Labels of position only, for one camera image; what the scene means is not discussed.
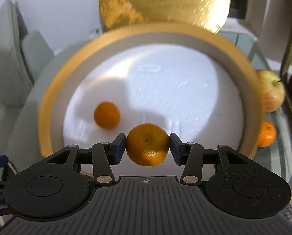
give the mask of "yellow-red apple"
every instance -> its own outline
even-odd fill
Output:
[[[285,88],[281,79],[272,71],[256,71],[261,88],[263,110],[271,113],[277,110],[285,99]]]

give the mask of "white surface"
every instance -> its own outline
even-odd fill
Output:
[[[121,120],[114,130],[100,129],[93,121],[94,110],[102,101],[119,107]],[[89,148],[101,141],[112,142],[138,124],[155,123],[168,134],[175,132],[183,142],[237,149],[243,119],[239,91],[220,65],[190,48],[153,44],[123,51],[88,74],[68,105],[63,139],[64,145]],[[170,152],[155,167],[138,166],[125,153],[112,170],[116,178],[180,177],[183,167],[175,165]]]

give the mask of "gray cushion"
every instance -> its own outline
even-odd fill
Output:
[[[85,43],[71,46],[45,67],[34,84],[9,139],[7,156],[17,171],[22,171],[42,160],[38,142],[38,116],[41,102],[51,81],[65,64]]]
[[[0,156],[4,155],[21,108],[0,108]]]
[[[29,33],[23,39],[21,47],[29,74],[36,82],[45,66],[53,59],[54,54],[38,31]]]
[[[31,87],[20,53],[15,6],[6,0],[0,9],[0,107],[21,107]]]

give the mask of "ribbed grip surface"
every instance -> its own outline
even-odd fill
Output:
[[[88,204],[61,220],[13,219],[2,235],[292,235],[277,215],[261,220],[232,217],[214,207],[199,188],[175,177],[126,178],[99,188]]]

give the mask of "tangerine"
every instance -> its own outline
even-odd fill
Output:
[[[95,109],[94,120],[100,128],[111,130],[120,121],[120,111],[113,102],[101,102]]]
[[[128,157],[141,166],[155,166],[164,161],[169,150],[169,136],[155,124],[140,124],[126,138]]]
[[[268,147],[276,139],[276,129],[269,121],[263,121],[258,137],[259,147]]]

